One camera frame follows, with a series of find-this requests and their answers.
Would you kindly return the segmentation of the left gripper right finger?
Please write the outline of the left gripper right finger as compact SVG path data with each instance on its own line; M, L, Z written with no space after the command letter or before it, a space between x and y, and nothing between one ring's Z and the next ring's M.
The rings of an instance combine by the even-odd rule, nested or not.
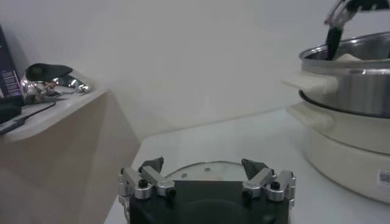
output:
M265 163L242 159L241 165L248 180L243 182L244 201L252 201L265 195L269 201L295 201L296 176L292 171L282 170L279 174Z

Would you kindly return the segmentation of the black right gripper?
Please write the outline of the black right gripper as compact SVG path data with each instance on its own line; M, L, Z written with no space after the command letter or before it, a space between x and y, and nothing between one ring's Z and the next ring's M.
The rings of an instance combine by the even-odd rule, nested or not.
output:
M344 26L357 11L389 10L388 0L338 0L331 8L324 24L328 26L325 41L327 47L326 60L333 60L341 41Z

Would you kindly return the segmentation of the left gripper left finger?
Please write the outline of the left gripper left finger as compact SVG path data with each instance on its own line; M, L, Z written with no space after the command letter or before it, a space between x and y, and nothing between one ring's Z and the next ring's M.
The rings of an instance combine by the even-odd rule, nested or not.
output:
M150 199L153 191L164 198L175 195L175 182L160 174L163 164L164 158L159 157L144 161L138 169L121 168L118 174L118 195L123 198L134 196L139 200Z

